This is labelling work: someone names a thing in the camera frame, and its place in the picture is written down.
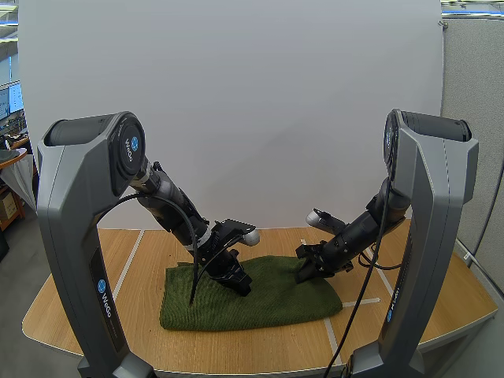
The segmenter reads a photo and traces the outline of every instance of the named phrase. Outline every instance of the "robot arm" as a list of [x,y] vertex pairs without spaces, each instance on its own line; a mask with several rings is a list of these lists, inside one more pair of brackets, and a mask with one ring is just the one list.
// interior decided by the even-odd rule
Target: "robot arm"
[[144,157],[141,168],[130,186],[149,195],[146,198],[139,198],[140,204],[149,210],[156,221],[166,231],[171,232],[190,254],[193,254],[191,233],[183,218],[171,206],[157,198],[175,202],[185,212],[195,230],[200,265],[206,265],[224,248],[206,268],[210,278],[240,295],[245,296],[250,292],[249,285],[252,279],[238,262],[236,258],[238,251],[228,251],[225,247],[236,243],[235,240],[247,246],[259,243],[259,233],[253,225],[228,219],[217,222],[210,229],[209,222],[199,215],[191,200],[176,187],[162,170],[159,162],[156,161],[152,165],[147,157]]
[[[349,272],[354,268],[351,260],[373,244],[378,236],[386,186],[387,179],[383,181],[380,192],[366,206],[366,211],[350,224],[317,209],[308,214],[306,222],[310,226],[329,232],[335,237],[328,242],[299,246],[296,254],[298,258],[306,258],[306,261],[296,275],[298,284],[314,277],[332,277],[337,272]],[[409,199],[391,190],[385,233],[402,223],[408,207]]]
[[[160,199],[175,202],[195,229],[200,263],[232,242],[258,242],[255,227],[226,220],[209,229],[187,196],[145,157],[145,136],[134,114],[121,112],[53,124],[38,145],[37,215],[61,304],[82,348],[82,377],[154,378],[152,367],[128,346],[113,298],[97,223],[129,185],[146,194],[140,202],[192,252],[182,217]],[[246,295],[250,277],[236,252],[222,250],[207,267],[212,278]]]

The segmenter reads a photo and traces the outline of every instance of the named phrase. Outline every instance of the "gray partition wall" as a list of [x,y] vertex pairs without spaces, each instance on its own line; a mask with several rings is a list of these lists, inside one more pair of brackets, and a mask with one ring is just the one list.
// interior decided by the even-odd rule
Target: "gray partition wall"
[[[462,212],[458,238],[476,252],[480,264],[504,287],[504,20],[445,20],[442,115],[467,120],[480,141],[474,198]],[[501,376],[504,350],[504,302],[472,265],[499,312],[446,371],[445,378]]]

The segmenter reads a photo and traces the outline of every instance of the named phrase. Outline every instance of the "black cable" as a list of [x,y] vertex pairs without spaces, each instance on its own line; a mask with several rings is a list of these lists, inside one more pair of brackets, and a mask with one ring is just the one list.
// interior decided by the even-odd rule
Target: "black cable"
[[213,260],[215,260],[217,258],[217,256],[219,256],[222,252],[224,252],[226,250],[226,248],[232,246],[233,244],[238,242],[240,239],[243,239],[243,236],[238,235],[238,236],[235,236],[233,239],[229,240],[227,243],[224,244],[224,246],[222,248],[219,249],[219,251],[216,254],[214,254],[214,256],[212,258],[209,259],[209,261],[205,265],[203,265],[202,270],[199,271],[199,276],[198,276],[198,279],[196,280],[196,285],[199,284],[199,281],[202,278],[203,273],[206,271],[206,268],[208,267],[208,265],[210,265],[210,263]]
[[189,298],[189,306],[192,306],[192,303],[195,300],[196,287],[198,286],[198,240],[196,239],[195,228],[192,227],[191,221],[187,217],[186,213],[180,208],[180,206],[178,206],[175,202],[172,202],[166,198],[161,198],[161,197],[157,197],[155,195],[148,195],[146,193],[137,192],[132,195],[126,195],[125,197],[123,197],[119,201],[117,201],[117,203],[114,206],[105,210],[105,212],[102,213],[102,215],[99,217],[98,222],[114,207],[120,205],[121,203],[129,201],[130,199],[133,199],[133,198],[153,198],[158,201],[164,202],[166,205],[172,207],[183,218],[183,221],[185,222],[187,228],[189,228],[189,232],[191,233],[192,251],[193,251],[193,257],[194,257],[192,289],[191,289],[191,297]]
[[332,356],[332,359],[329,362],[328,367],[325,369],[324,378],[327,378],[329,373],[331,372],[332,364],[334,364],[334,361],[336,361],[336,358],[338,357],[338,354],[341,351],[341,348],[342,348],[343,344],[345,343],[345,340],[347,339],[348,331],[350,330],[350,326],[352,325],[352,322],[354,321],[355,314],[357,313],[357,309],[358,309],[359,305],[361,304],[361,300],[362,300],[362,297],[364,296],[365,289],[368,286],[369,279],[371,278],[372,267],[376,264],[376,259],[378,258],[378,251],[380,250],[381,239],[384,237],[384,233],[385,233],[385,224],[387,223],[385,220],[387,219],[388,197],[389,197],[390,193],[391,193],[391,181],[390,181],[390,179],[387,179],[387,189],[385,191],[385,199],[384,199],[384,211],[381,216],[381,225],[380,225],[380,230],[378,232],[378,237],[376,238],[376,253],[372,256],[371,265],[369,266],[368,272],[364,278],[364,283],[362,284],[361,292],[359,293],[357,301],[355,302],[355,306],[354,306],[354,309],[352,310],[352,314],[350,315],[350,319],[348,319],[348,323],[346,323],[345,332],[343,333],[343,337],[341,338],[341,342],[338,345],[338,349],[336,349],[336,352]]
[[[371,251],[373,253],[375,253],[375,250],[376,250],[376,244],[374,243],[372,246],[371,246]],[[365,264],[361,261],[361,256],[368,262],[368,264]],[[369,264],[371,264],[371,260],[369,260],[369,258],[365,255],[364,251],[362,251],[360,254],[359,254],[359,257],[358,257],[358,261],[359,261],[359,264],[365,268],[369,268]],[[378,265],[378,264],[375,264],[374,267],[375,268],[378,268],[378,269],[381,269],[381,270],[394,270],[394,269],[398,269],[398,268],[401,268],[401,265],[402,264],[397,264],[397,265],[393,265],[393,266],[381,266],[381,265]]]

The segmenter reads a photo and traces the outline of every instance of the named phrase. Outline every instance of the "white tape line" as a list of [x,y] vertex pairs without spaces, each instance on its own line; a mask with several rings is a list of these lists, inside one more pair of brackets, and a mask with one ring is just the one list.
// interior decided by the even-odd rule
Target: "white tape line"
[[[372,252],[369,250],[369,248],[366,248],[365,250],[368,253],[369,258],[372,260]],[[377,269],[376,271],[380,275],[381,280],[384,282],[385,287],[387,288],[388,294],[390,294],[390,296],[392,296],[392,293],[394,292],[394,290],[392,290],[392,286],[389,284],[387,277],[385,276],[384,271],[381,269]]]
[[[324,319],[325,329],[328,331],[329,343],[331,344],[332,353],[336,353],[336,349],[338,349],[338,343],[336,342],[336,336],[334,336],[334,332],[332,331],[331,319],[326,317]],[[342,365],[341,357],[338,356],[335,361],[336,365]]]
[[[370,299],[362,299],[361,300],[361,305],[368,305],[369,303],[378,303],[380,302],[379,298],[370,298]],[[345,302],[343,303],[343,307],[353,307],[355,306],[356,302]]]
[[133,257],[135,256],[136,250],[138,250],[138,248],[139,248],[139,244],[140,244],[140,241],[142,240],[144,232],[145,232],[145,230],[141,230],[139,233],[139,237],[136,238],[135,245],[133,246],[132,252],[129,254],[128,260],[126,261],[126,264],[124,265],[123,271],[121,272],[121,274],[119,276],[119,280],[117,281],[116,288],[113,289],[112,298],[114,299],[114,301],[116,300],[117,295],[119,294],[120,286],[123,284],[124,278],[126,277],[126,273],[128,272],[128,269],[129,269],[129,265],[132,264]]

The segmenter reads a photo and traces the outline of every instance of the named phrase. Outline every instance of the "wooden table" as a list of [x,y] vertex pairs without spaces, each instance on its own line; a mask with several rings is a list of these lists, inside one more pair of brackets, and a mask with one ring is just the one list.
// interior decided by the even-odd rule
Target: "wooden table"
[[30,141],[30,138],[28,138],[27,136],[25,136],[23,139],[19,139],[16,142],[14,142],[12,144],[12,146],[10,147],[10,149],[11,150],[15,150],[16,148],[18,148],[20,146],[23,146],[25,143],[28,143],[29,141]]
[[[381,265],[401,261],[408,227],[409,221],[385,236],[380,251]],[[242,260],[263,255],[292,256],[302,239],[318,243],[329,238],[330,235],[314,228],[269,229],[261,230],[261,242],[257,246],[238,244],[237,249]],[[100,230],[100,240],[128,344],[160,376],[163,372],[320,375],[341,339],[366,272],[356,263],[351,272],[341,272],[328,280],[344,308],[325,320],[233,332],[167,331],[159,324],[165,268],[176,266],[178,261],[191,261],[190,254],[164,231]],[[346,362],[355,348],[377,338],[397,275],[398,271],[373,272],[365,301],[357,312],[337,365]],[[427,353],[461,338],[496,311],[489,294],[464,262],[453,255],[419,349]],[[82,354],[51,276],[26,314],[23,332],[48,346]]]

